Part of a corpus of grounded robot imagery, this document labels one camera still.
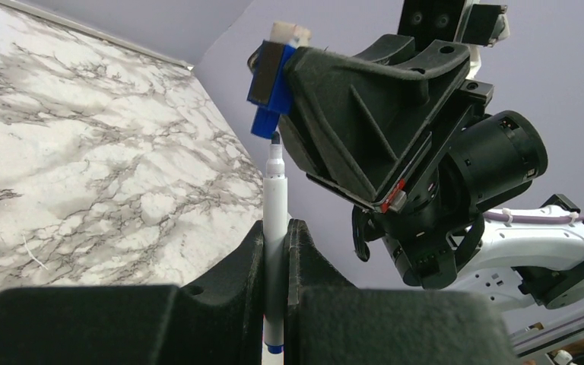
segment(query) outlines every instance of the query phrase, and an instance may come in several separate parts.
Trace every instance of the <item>screw hole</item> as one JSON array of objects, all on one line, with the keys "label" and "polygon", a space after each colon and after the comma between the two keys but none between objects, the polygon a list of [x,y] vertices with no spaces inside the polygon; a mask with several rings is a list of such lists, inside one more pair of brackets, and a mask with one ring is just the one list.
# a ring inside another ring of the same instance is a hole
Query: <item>screw hole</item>
[{"label": "screw hole", "polygon": [[453,51],[455,51],[455,48],[453,48],[451,46],[444,46],[444,47],[440,48],[440,53],[449,54],[449,53],[453,53]]},{"label": "screw hole", "polygon": [[418,25],[419,23],[421,23],[421,22],[422,22],[422,19],[423,19],[423,17],[422,17],[422,13],[420,13],[420,12],[418,11],[417,13],[413,14],[413,17],[411,18],[411,23],[412,23],[413,25]]},{"label": "screw hole", "polygon": [[449,25],[449,15],[442,14],[435,20],[435,26],[438,28],[444,28]]},{"label": "screw hole", "polygon": [[182,288],[182,290],[188,295],[191,295],[192,297],[200,295],[205,291],[203,287],[198,285],[186,285],[185,287]]}]

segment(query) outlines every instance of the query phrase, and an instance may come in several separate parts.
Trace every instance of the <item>black foam pad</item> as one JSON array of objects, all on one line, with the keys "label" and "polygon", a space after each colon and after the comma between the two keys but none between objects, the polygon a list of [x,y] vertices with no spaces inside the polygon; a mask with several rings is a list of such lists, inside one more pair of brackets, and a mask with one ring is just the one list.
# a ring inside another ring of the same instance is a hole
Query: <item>black foam pad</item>
[{"label": "black foam pad", "polygon": [[306,222],[293,219],[287,227],[285,249],[289,252],[287,313],[285,316],[285,364],[301,363],[299,311],[301,291],[308,286],[354,287],[317,250]]},{"label": "black foam pad", "polygon": [[500,314],[474,294],[307,287],[300,302],[304,364],[518,364]]},{"label": "black foam pad", "polygon": [[262,223],[184,288],[26,287],[0,293],[0,364],[257,364]]}]

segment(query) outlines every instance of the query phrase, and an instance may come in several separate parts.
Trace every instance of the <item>blue marker cap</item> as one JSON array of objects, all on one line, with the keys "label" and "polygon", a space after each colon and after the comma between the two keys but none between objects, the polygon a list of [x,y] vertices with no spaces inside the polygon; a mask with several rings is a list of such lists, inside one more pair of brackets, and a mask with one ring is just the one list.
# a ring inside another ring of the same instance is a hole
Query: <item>blue marker cap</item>
[{"label": "blue marker cap", "polygon": [[278,355],[283,352],[283,345],[272,346],[268,344],[268,352],[273,355]]},{"label": "blue marker cap", "polygon": [[[273,47],[273,45],[274,43],[264,41],[261,45],[261,53],[263,53],[265,47]],[[280,58],[278,62],[275,63],[274,68],[265,67],[265,69],[261,70],[261,66],[257,63],[256,72],[254,73],[252,85],[249,87],[249,93],[247,96],[247,100],[258,107],[251,129],[253,135],[270,139],[272,133],[274,133],[278,126],[279,117],[281,115],[287,115],[292,109],[294,98],[292,91],[283,76],[283,67],[285,66],[285,62],[292,57],[296,50],[297,49],[292,46],[284,45],[282,52],[279,53]],[[272,77],[274,83],[271,84],[271,88],[265,92],[267,97],[263,97],[263,89],[256,85],[259,83],[259,78],[268,77]],[[253,91],[257,88],[259,89],[259,95],[258,97],[255,97]]]}]

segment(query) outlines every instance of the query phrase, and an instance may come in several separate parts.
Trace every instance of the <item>gray wall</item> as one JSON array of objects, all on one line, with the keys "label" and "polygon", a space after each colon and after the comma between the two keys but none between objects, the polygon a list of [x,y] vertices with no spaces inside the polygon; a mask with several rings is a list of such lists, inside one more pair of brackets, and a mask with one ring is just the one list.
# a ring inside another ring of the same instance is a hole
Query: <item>gray wall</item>
[{"label": "gray wall", "polygon": [[[535,124],[547,145],[545,176],[511,208],[535,208],[555,192],[584,210],[584,2],[504,1],[510,5],[512,36],[483,52],[478,79],[497,89],[491,112],[517,110]],[[250,75],[246,58],[268,36],[272,21],[293,21],[313,31],[313,45],[354,54],[379,35],[395,31],[402,2],[397,0],[255,0],[208,50],[195,73],[263,168],[266,143],[250,135],[255,108],[245,101]],[[308,221],[322,253],[361,287],[402,287],[380,244],[368,263],[357,260],[351,242],[351,206],[308,182],[288,159],[290,212]],[[567,310],[573,310],[578,303]],[[512,313],[512,326],[524,325],[541,309]]]},{"label": "gray wall", "polygon": [[252,0],[21,0],[192,65]]}]

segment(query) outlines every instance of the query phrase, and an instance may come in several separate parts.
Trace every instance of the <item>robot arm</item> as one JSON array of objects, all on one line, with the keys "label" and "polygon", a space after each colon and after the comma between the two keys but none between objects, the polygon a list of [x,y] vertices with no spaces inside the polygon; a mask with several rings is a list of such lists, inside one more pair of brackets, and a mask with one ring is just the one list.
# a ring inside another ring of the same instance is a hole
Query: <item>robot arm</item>
[{"label": "robot arm", "polygon": [[584,217],[562,195],[495,209],[548,166],[530,121],[486,113],[494,87],[472,79],[478,47],[509,35],[505,12],[407,0],[398,34],[353,57],[265,41],[249,61],[248,100],[255,126],[269,123],[261,136],[278,123],[307,177],[353,203],[360,259],[381,238],[410,286],[555,309],[584,297]]},{"label": "robot arm", "polygon": [[547,205],[484,217],[481,248],[449,289],[483,293],[502,311],[556,309],[584,298],[583,216]]}]

